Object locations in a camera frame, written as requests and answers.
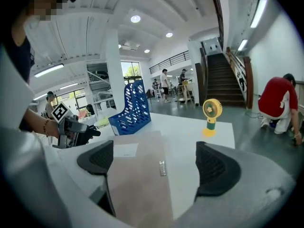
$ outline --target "bracelet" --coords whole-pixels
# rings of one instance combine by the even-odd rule
[[[44,126],[43,126],[43,132],[44,134],[48,137],[48,133],[47,133],[47,130],[46,130],[46,126],[47,126],[47,123],[49,122],[49,119],[46,120],[46,122],[44,123]]]

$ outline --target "yellow handheld fan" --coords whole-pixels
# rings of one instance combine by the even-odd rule
[[[215,135],[215,122],[222,112],[222,104],[217,99],[209,99],[204,102],[203,112],[207,117],[207,128],[203,130],[203,134],[207,137],[212,137]]]

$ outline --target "blue plastic basket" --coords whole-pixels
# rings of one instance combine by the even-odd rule
[[[124,110],[109,117],[115,135],[133,134],[151,121],[143,81],[136,80],[124,88]]]

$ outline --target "gray floor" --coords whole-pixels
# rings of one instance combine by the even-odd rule
[[[202,107],[185,107],[181,104],[177,108],[177,102],[157,102],[149,100],[149,109],[152,113],[204,119],[206,117]],[[297,177],[304,164],[304,148],[295,148],[287,134],[276,135],[272,128],[260,129],[260,120],[257,118],[257,99],[255,99],[252,111],[238,107],[223,107],[222,115],[217,119],[220,122],[232,123],[236,149],[263,155],[275,161],[293,177]]]

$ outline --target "black shorts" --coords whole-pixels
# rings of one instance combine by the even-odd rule
[[[163,87],[162,89],[163,89],[163,93],[164,93],[165,95],[168,95],[168,94],[169,94],[169,88]]]

